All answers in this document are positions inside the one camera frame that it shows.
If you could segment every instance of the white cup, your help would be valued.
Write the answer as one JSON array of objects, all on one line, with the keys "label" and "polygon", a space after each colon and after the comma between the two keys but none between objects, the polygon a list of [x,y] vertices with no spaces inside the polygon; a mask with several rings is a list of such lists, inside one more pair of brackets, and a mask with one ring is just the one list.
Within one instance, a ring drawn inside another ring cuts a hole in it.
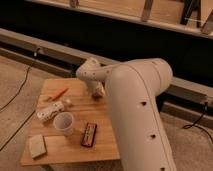
[{"label": "white cup", "polygon": [[74,117],[70,112],[59,113],[54,118],[53,125],[61,134],[71,135],[73,133]]}]

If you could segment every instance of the table leg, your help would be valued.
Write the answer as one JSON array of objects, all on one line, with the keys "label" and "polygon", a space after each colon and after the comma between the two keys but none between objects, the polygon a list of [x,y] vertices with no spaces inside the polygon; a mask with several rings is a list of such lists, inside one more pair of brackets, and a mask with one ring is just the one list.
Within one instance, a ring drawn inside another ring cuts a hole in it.
[{"label": "table leg", "polygon": [[45,165],[42,165],[41,166],[45,171],[54,171],[54,169],[48,165],[48,164],[45,164]]}]

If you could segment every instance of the wooden table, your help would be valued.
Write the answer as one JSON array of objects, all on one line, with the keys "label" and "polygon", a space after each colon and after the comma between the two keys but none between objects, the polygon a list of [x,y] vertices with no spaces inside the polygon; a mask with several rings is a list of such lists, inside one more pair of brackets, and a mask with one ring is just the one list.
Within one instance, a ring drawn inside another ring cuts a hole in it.
[{"label": "wooden table", "polygon": [[[45,102],[47,96],[63,86],[68,86],[69,90],[60,100],[69,98],[74,105],[67,110],[72,112],[75,117],[73,135],[69,138],[60,135],[52,125],[53,120],[42,124],[37,116],[34,115],[28,131],[21,164],[23,166],[49,165],[119,159],[111,122],[106,112],[105,98],[96,101],[93,100],[84,82],[76,78],[46,80],[38,100],[37,110],[50,105],[49,102]],[[92,148],[81,146],[87,122],[94,122],[98,125],[94,146]],[[31,136],[36,134],[42,134],[44,136],[47,155],[33,160],[30,157],[28,141]]]}]

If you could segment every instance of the speckled floor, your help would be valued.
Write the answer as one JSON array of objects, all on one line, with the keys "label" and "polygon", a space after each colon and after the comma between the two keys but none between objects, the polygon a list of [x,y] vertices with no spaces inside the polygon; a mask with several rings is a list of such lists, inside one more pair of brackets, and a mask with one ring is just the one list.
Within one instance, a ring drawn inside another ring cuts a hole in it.
[{"label": "speckled floor", "polygon": [[[0,56],[0,107],[15,93],[24,78],[26,65]],[[42,83],[47,78],[57,78],[50,73],[33,68],[21,94],[6,110],[0,113],[0,146],[20,127],[35,108]],[[212,171],[213,145],[203,132],[196,128],[180,129],[188,122],[161,113],[174,159],[179,171]],[[19,130],[0,152],[0,171],[40,171],[41,167],[22,167],[20,158],[25,145],[30,120]],[[53,165],[56,171],[122,171],[120,161]]]}]

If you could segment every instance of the wooden board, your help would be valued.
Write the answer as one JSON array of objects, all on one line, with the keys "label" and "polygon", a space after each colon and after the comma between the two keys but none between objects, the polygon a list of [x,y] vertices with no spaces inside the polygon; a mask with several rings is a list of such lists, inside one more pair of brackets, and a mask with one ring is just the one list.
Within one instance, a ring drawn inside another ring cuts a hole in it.
[{"label": "wooden board", "polygon": [[[69,6],[69,0],[31,0]],[[141,18],[145,0],[79,0],[79,9],[111,12]],[[180,23],[184,4],[171,0],[154,0],[150,19],[167,23]]]},{"label": "wooden board", "polygon": [[203,26],[213,10],[213,0],[201,0],[200,10],[201,26]]},{"label": "wooden board", "polygon": [[[48,106],[49,103],[44,102],[44,99],[56,89],[65,85],[69,87],[69,90],[60,100],[69,98],[74,105],[68,110],[75,117],[73,135],[68,138],[64,137],[53,128],[52,120],[43,125],[34,116],[28,132],[28,139],[33,135],[42,134],[47,147],[47,155],[36,160],[31,159],[27,139],[21,164],[41,165],[119,159],[111,122],[106,112],[105,98],[97,101],[93,100],[84,82],[75,78],[46,80],[41,91],[37,109]],[[98,124],[93,148],[85,148],[80,145],[87,122]]]},{"label": "wooden board", "polygon": [[79,6],[141,17],[145,0],[79,0]]},{"label": "wooden board", "polygon": [[184,4],[171,0],[154,0],[151,20],[180,24]]}]

